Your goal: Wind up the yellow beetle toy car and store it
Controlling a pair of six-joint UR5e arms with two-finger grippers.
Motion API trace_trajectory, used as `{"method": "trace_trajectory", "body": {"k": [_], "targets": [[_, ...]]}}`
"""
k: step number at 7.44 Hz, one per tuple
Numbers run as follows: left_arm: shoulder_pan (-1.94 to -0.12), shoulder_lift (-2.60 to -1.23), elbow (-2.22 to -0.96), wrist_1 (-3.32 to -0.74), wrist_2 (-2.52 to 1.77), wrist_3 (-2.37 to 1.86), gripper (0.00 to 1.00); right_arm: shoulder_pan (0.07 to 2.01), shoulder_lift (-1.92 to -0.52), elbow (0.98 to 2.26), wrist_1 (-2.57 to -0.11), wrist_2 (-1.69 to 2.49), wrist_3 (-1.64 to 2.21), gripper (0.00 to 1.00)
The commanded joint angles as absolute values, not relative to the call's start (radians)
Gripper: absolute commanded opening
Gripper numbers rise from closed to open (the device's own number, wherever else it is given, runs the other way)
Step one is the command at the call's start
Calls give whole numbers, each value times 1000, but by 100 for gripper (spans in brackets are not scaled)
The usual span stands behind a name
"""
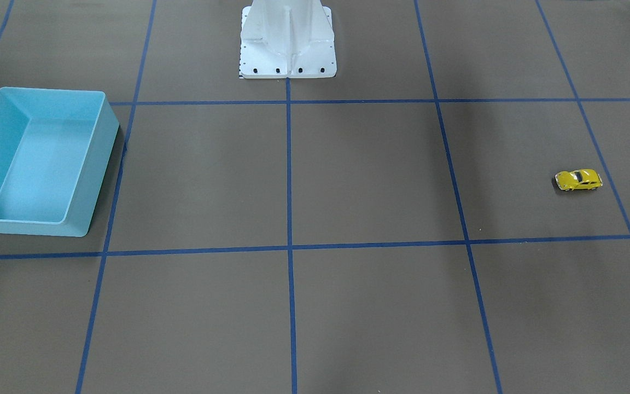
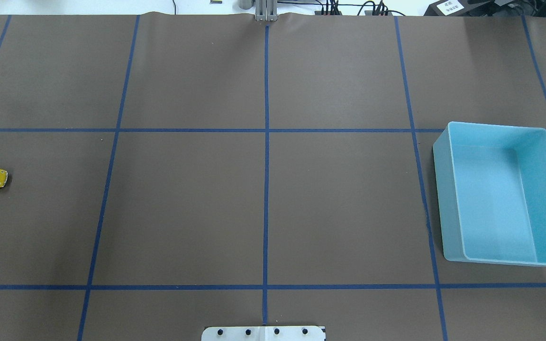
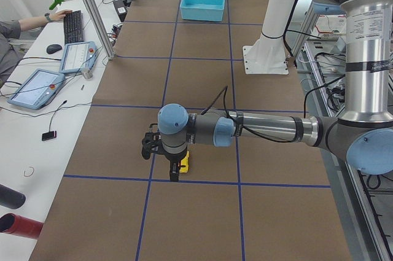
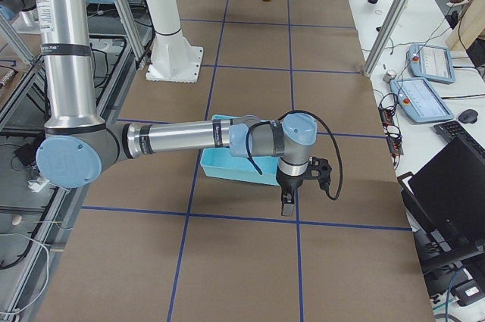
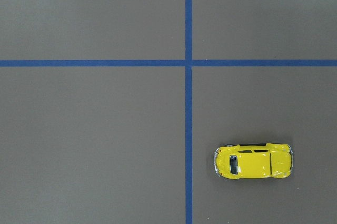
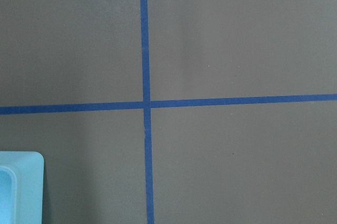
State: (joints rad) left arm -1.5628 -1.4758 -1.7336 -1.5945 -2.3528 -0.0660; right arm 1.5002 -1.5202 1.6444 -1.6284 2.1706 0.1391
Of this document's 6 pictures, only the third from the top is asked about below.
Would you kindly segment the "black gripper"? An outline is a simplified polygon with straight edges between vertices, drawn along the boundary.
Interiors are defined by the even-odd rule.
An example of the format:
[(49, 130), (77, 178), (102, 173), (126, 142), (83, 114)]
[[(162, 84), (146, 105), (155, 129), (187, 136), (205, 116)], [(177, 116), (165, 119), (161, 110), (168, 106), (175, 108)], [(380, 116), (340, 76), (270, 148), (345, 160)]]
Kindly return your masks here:
[(175, 154), (165, 151), (164, 156), (170, 162), (169, 179), (171, 182), (179, 181), (179, 166), (181, 166), (181, 161), (187, 155), (187, 151), (187, 148)]

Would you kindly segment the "person forearm grey sleeve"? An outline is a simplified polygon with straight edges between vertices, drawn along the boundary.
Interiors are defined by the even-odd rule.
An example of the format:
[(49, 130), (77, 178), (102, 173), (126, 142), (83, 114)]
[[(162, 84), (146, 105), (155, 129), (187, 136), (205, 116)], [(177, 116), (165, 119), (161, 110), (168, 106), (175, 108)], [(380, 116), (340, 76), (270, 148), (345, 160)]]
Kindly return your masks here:
[(13, 31), (29, 31), (45, 26), (49, 21), (45, 16), (24, 18), (20, 20), (2, 21), (1, 34), (10, 34)]

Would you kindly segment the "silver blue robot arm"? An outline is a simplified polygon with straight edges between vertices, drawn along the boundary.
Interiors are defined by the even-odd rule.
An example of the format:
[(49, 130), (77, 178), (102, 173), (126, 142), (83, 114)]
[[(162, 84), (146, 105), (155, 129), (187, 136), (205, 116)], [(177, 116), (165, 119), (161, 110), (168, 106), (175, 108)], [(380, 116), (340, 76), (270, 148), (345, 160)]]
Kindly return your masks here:
[(345, 107), (338, 117), (279, 117), (211, 107), (189, 114), (179, 104), (158, 113), (157, 152), (178, 181), (189, 144), (228, 147), (254, 135), (278, 143), (304, 142), (325, 149), (372, 175), (392, 170), (392, 114), (387, 109), (391, 69), (392, 0), (314, 0), (346, 15)]

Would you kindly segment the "person hand on keyboard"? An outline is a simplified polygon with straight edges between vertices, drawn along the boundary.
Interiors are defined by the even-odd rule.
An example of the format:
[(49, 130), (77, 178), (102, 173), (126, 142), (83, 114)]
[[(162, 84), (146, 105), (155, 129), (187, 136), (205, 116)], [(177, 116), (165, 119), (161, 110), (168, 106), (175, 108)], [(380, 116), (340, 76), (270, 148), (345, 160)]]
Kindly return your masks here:
[(62, 19), (64, 19), (65, 16), (67, 16), (68, 14), (71, 14), (71, 13), (72, 13), (72, 10), (61, 10), (61, 11), (56, 12), (54, 14), (50, 14), (48, 21), (61, 21)]

